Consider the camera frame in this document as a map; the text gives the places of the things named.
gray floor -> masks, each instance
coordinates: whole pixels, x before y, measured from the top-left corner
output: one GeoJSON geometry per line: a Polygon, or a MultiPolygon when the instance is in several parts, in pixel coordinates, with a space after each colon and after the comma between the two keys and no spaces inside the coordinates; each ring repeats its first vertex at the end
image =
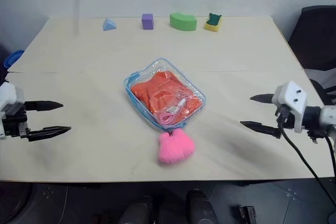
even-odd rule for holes
{"type": "MultiPolygon", "coordinates": [[[[335,184],[323,179],[336,197],[335,184]]],[[[240,205],[255,206],[258,224],[323,224],[336,209],[313,179],[283,180],[245,187],[231,182],[108,183],[99,189],[69,186],[63,224],[90,223],[94,214],[117,219],[125,207],[142,195],[170,191],[182,200],[190,189],[201,189],[210,199],[219,223],[241,223],[240,205]]],[[[11,224],[57,224],[62,214],[66,186],[35,184],[24,212],[11,224]]]]}

orange cloth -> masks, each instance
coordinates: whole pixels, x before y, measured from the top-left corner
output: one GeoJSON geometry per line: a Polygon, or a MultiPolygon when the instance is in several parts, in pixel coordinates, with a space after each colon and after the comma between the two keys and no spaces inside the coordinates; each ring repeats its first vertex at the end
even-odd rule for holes
{"type": "Polygon", "coordinates": [[[149,81],[134,85],[131,91],[156,118],[186,98],[185,105],[178,111],[171,125],[182,121],[202,106],[198,97],[170,71],[157,72],[149,81]]]}

white table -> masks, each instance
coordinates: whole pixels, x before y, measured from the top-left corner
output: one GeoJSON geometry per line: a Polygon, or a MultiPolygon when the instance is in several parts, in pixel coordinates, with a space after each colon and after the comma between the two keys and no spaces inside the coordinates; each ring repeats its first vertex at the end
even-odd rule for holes
{"type": "MultiPolygon", "coordinates": [[[[239,121],[276,126],[275,106],[249,100],[293,80],[309,105],[322,106],[310,81],[268,17],[224,18],[220,32],[182,32],[155,19],[142,30],[139,18],[116,18],[117,29],[101,30],[103,19],[51,19],[11,67],[8,80],[26,100],[53,100],[63,108],[28,112],[32,129],[64,125],[58,137],[29,143],[0,141],[0,178],[35,182],[286,179],[312,177],[284,139],[258,134],[239,121]],[[196,152],[184,162],[158,162],[159,131],[136,113],[123,80],[165,57],[207,97],[206,107],[185,128],[196,152]]],[[[321,177],[332,176],[324,140],[288,131],[321,177]]]]}

clear plastic pouch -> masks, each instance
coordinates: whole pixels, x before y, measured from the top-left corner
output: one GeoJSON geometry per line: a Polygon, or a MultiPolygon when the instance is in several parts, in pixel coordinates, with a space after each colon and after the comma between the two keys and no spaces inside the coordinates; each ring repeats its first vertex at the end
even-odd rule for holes
{"type": "Polygon", "coordinates": [[[205,105],[205,96],[166,59],[158,59],[124,81],[137,110],[158,128],[183,127],[205,105]]]}

